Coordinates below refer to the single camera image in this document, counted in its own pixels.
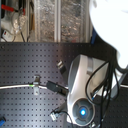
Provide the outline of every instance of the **cord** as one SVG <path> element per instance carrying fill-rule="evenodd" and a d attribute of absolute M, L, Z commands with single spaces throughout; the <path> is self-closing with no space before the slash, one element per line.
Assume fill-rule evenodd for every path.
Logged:
<path fill-rule="evenodd" d="M 100 103 L 95 103 L 92 99 L 90 99 L 90 97 L 87 93 L 87 89 L 88 89 L 88 86 L 89 86 L 89 83 L 90 83 L 92 77 L 106 64 L 108 64 L 106 76 L 105 76 L 104 80 L 100 83 L 100 85 L 97 88 L 95 88 L 93 93 L 92 93 L 92 95 L 96 95 L 97 92 L 103 87 Z M 116 68 L 117 68 L 117 70 L 119 69 L 118 71 L 120 71 L 121 73 L 127 73 L 127 71 L 128 71 L 128 69 L 121 69 L 119 67 L 119 65 L 117 65 L 117 62 L 115 62 L 115 59 L 112 59 L 111 61 L 107 61 L 107 62 L 103 63 L 99 68 L 97 68 L 92 73 L 92 75 L 88 79 L 86 87 L 85 87 L 85 93 L 86 93 L 86 96 L 87 96 L 87 99 L 89 100 L 89 102 L 91 102 L 94 105 L 100 106 L 100 124 L 97 126 L 100 128 L 102 128 L 102 122 L 107 115 L 110 101 L 115 100 L 119 95 L 119 87 L 120 87 L 121 83 L 119 83 L 119 81 L 117 79 L 117 75 L 116 75 L 116 71 L 115 71 Z M 111 92 L 112 92 L 111 90 L 112 90 L 113 74 L 114 74 L 115 79 L 116 79 L 117 94 L 112 98 L 111 97 Z"/>
<path fill-rule="evenodd" d="M 24 39 L 22 31 L 21 31 L 21 36 L 22 36 L 23 42 L 25 42 L 25 39 Z"/>
<path fill-rule="evenodd" d="M 71 119 L 71 116 L 66 112 L 66 111 L 61 111 L 62 113 L 65 113 L 66 115 L 68 115 L 68 117 L 70 118 L 70 120 L 71 120 L 71 125 L 72 125 L 72 128 L 74 128 L 74 126 L 73 126 L 73 122 L 72 122 L 72 119 Z"/>

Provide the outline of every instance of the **metal rod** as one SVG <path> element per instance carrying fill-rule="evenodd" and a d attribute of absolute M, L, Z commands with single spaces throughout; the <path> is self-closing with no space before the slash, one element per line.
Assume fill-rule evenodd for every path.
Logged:
<path fill-rule="evenodd" d="M 58 0 L 58 43 L 61 42 L 61 0 Z"/>
<path fill-rule="evenodd" d="M 30 26 L 29 26 L 29 23 L 30 23 L 30 0 L 26 0 L 26 15 L 27 15 L 27 17 L 28 17 L 28 19 L 27 19 L 27 33 L 26 33 L 26 39 L 25 40 L 27 40 L 27 38 L 28 38 L 28 36 L 29 36 L 29 31 L 30 31 Z"/>
<path fill-rule="evenodd" d="M 2 10 L 0 8 L 0 36 L 1 36 L 1 12 L 2 12 Z"/>
<path fill-rule="evenodd" d="M 89 0 L 86 0 L 86 22 L 85 22 L 85 42 L 89 43 L 90 42 L 90 17 L 89 17 Z"/>
<path fill-rule="evenodd" d="M 58 42 L 58 0 L 55 0 L 54 42 Z"/>

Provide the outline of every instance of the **white robot part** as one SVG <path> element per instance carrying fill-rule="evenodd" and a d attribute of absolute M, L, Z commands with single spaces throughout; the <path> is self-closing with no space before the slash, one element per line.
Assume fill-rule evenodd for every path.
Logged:
<path fill-rule="evenodd" d="M 90 18 L 98 35 L 117 51 L 121 68 L 128 64 L 128 1 L 90 0 Z"/>
<path fill-rule="evenodd" d="M 72 62 L 68 80 L 67 107 L 74 124 L 86 126 L 91 123 L 95 116 L 95 107 L 86 98 L 85 86 L 90 75 L 103 63 L 101 60 L 84 55 L 78 56 Z M 88 88 L 88 92 L 92 92 L 102 82 L 105 78 L 106 70 L 107 65 L 96 73 L 90 83 L 91 86 Z"/>

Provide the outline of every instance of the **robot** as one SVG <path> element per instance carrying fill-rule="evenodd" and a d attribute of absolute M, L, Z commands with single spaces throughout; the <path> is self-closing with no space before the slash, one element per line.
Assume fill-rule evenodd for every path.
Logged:
<path fill-rule="evenodd" d="M 128 1 L 127 0 L 90 0 L 89 13 L 92 24 L 98 35 L 112 47 L 115 58 L 113 62 L 103 62 L 95 58 L 79 55 L 71 64 L 68 75 L 67 121 L 78 126 L 89 125 L 95 116 L 93 98 L 100 95 L 102 101 L 112 98 L 112 90 L 117 89 L 120 80 L 128 72 Z M 51 113 L 55 119 L 56 109 Z"/>

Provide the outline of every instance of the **white plastic casing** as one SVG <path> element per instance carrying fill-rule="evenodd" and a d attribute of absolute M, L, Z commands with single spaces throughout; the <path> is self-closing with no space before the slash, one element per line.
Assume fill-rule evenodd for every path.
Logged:
<path fill-rule="evenodd" d="M 92 61 L 93 61 L 93 71 L 95 71 L 95 69 L 97 69 L 104 62 L 104 61 L 101 61 L 98 59 L 92 59 Z M 93 79 L 90 83 L 91 88 L 90 87 L 88 88 L 88 92 L 91 92 L 95 87 L 97 87 L 97 85 L 99 85 L 102 82 L 102 80 L 104 79 L 105 74 L 106 74 L 106 68 L 107 68 L 107 65 L 104 66 L 104 68 L 102 68 L 93 77 Z M 88 81 L 88 78 L 90 77 L 87 74 L 87 69 L 88 69 L 88 57 L 80 55 L 79 67 L 78 67 L 78 71 L 77 71 L 77 74 L 75 77 L 73 89 L 72 89 L 71 93 L 69 92 L 68 97 L 67 97 L 68 113 L 71 116 L 74 124 L 76 124 L 76 122 L 75 122 L 75 118 L 73 117 L 73 105 L 77 100 L 79 100 L 81 98 L 86 98 L 85 86 Z"/>

